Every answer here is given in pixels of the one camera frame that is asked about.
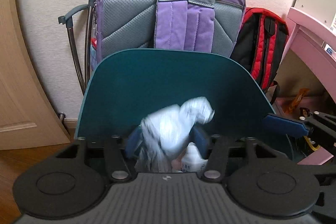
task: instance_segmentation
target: wooden door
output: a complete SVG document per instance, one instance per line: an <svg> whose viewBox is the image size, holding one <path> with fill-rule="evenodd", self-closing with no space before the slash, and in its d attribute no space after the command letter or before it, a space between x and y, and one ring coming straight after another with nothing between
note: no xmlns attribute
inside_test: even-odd
<svg viewBox="0 0 336 224"><path fill-rule="evenodd" d="M15 0L0 0L0 150L69 140L31 64Z"/></svg>

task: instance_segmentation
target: red backpack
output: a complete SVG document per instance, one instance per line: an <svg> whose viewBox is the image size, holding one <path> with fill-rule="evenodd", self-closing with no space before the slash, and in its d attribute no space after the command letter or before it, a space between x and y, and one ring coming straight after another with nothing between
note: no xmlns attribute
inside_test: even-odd
<svg viewBox="0 0 336 224"><path fill-rule="evenodd" d="M241 64L266 93L277 84L273 80L288 35L286 22L275 13L264 8L247 8L230 58Z"/></svg>

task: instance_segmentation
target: baseboard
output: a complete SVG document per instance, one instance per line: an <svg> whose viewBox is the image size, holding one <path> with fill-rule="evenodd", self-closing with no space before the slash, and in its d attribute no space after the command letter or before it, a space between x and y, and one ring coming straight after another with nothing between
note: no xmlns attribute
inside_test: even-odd
<svg viewBox="0 0 336 224"><path fill-rule="evenodd" d="M66 128L76 128L76 126L77 126L77 119L67 119L67 118L65 118L64 121L63 121L63 123L64 123L64 126Z"/></svg>
<svg viewBox="0 0 336 224"><path fill-rule="evenodd" d="M74 139L75 131L76 131L76 126L77 126L77 119L67 119L65 118L63 120L64 127L68 131L71 140Z"/></svg>

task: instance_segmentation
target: ribbed black plate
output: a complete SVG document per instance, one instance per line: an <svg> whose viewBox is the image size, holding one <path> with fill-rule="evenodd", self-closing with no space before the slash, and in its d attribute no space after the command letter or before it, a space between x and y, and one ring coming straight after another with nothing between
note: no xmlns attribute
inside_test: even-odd
<svg viewBox="0 0 336 224"><path fill-rule="evenodd" d="M206 183L195 173L138 174L115 184L92 210L70 219L42 220L23 215L16 224L315 224L310 215L293 219L262 218L244 211L221 184Z"/></svg>

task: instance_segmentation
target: yellow object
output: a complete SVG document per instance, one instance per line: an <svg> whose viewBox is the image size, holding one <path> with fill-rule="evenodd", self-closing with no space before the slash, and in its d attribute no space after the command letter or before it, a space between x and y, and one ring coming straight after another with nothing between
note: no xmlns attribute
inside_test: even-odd
<svg viewBox="0 0 336 224"><path fill-rule="evenodd" d="M307 95L308 91L309 89L306 88L300 89L298 95L288 106L283 109L283 112L286 114L292 114L295 108L300 104L303 97Z"/></svg>
<svg viewBox="0 0 336 224"><path fill-rule="evenodd" d="M317 147L314 147L311 142L310 142L310 139L307 137L307 136L303 136L304 139L306 140L306 142L308 143L309 147L313 150L313 151L316 151L318 150L321 146L318 145Z"/></svg>

